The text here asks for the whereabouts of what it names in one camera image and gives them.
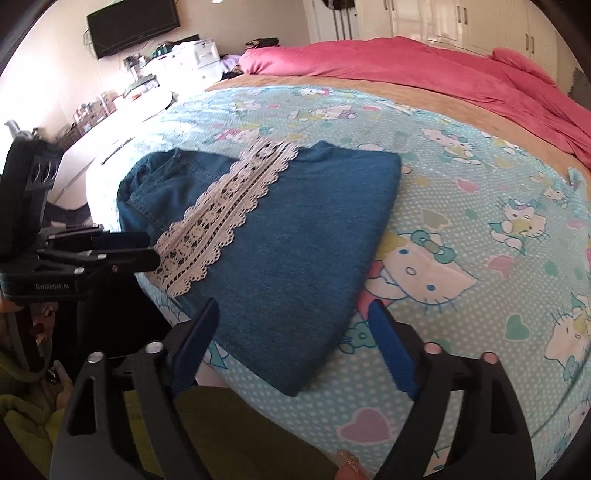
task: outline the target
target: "white drawer unit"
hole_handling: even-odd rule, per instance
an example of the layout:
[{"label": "white drawer unit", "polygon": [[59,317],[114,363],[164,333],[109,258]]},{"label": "white drawer unit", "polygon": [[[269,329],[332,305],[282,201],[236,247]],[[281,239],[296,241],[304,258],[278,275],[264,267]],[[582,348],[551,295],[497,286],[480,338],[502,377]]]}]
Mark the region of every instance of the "white drawer unit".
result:
[{"label": "white drawer unit", "polygon": [[142,73],[156,75],[160,86],[186,97],[221,80],[222,68],[219,60],[213,40],[187,42],[149,62]]}]

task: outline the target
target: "blue gripper pad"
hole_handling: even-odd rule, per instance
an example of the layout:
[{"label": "blue gripper pad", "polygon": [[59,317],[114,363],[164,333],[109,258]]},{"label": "blue gripper pad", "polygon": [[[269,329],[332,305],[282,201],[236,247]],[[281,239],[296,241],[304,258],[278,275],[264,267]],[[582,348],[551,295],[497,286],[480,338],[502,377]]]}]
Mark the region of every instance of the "blue gripper pad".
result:
[{"label": "blue gripper pad", "polygon": [[384,362],[390,370],[390,375],[400,391],[415,400],[419,387],[414,379],[415,364],[392,324],[388,315],[382,309],[380,300],[369,304],[368,324]]}]

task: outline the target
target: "white cabinet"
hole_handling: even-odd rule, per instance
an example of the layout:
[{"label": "white cabinet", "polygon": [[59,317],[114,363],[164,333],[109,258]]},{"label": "white cabinet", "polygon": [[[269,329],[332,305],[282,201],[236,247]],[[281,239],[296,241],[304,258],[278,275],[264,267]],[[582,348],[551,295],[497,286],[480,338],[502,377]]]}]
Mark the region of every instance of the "white cabinet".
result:
[{"label": "white cabinet", "polygon": [[426,27],[423,21],[425,2],[417,0],[390,0],[394,35],[424,41]]},{"label": "white cabinet", "polygon": [[424,41],[426,24],[421,0],[357,0],[359,36],[403,37]]},{"label": "white cabinet", "polygon": [[462,14],[457,0],[426,0],[427,40],[462,47]]},{"label": "white cabinet", "polygon": [[534,4],[530,4],[530,58],[554,80],[558,76],[558,38],[554,25]]},{"label": "white cabinet", "polygon": [[462,0],[463,48],[488,55],[495,47],[527,55],[527,4],[530,0]]},{"label": "white cabinet", "polygon": [[363,40],[393,37],[391,0],[357,0],[359,36]]},{"label": "white cabinet", "polygon": [[356,0],[360,38],[401,35],[488,55],[511,48],[557,77],[558,32],[531,0]]}]

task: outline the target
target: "olive green clothing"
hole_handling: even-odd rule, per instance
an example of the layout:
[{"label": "olive green clothing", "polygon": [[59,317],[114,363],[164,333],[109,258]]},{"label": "olive green clothing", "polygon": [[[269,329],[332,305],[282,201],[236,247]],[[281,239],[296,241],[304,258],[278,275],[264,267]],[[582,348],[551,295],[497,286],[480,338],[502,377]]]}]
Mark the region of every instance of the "olive green clothing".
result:
[{"label": "olive green clothing", "polygon": [[[125,403],[143,468],[162,476],[135,392],[125,394]],[[333,480],[336,475],[337,467],[325,455],[257,413],[228,388],[193,387],[175,406],[214,480]],[[63,410],[46,415],[16,397],[9,407],[4,420],[10,431],[48,476]]]}]

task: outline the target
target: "tan blanket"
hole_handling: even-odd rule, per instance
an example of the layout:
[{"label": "tan blanket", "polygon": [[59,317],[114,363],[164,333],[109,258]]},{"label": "tan blanket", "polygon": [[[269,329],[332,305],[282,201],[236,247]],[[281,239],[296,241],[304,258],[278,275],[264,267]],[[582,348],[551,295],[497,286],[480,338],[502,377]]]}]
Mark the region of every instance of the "tan blanket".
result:
[{"label": "tan blanket", "polygon": [[546,165],[567,178],[569,167],[581,171],[587,181],[587,196],[591,198],[591,172],[572,155],[568,155],[545,140],[536,137],[524,128],[495,113],[471,105],[456,98],[415,87],[393,85],[392,83],[368,82],[367,80],[345,80],[327,77],[276,77],[267,75],[241,75],[224,80],[209,90],[232,87],[264,87],[268,85],[319,85],[334,88],[360,90],[398,103],[442,113],[459,122],[474,125],[503,140],[527,150]]}]

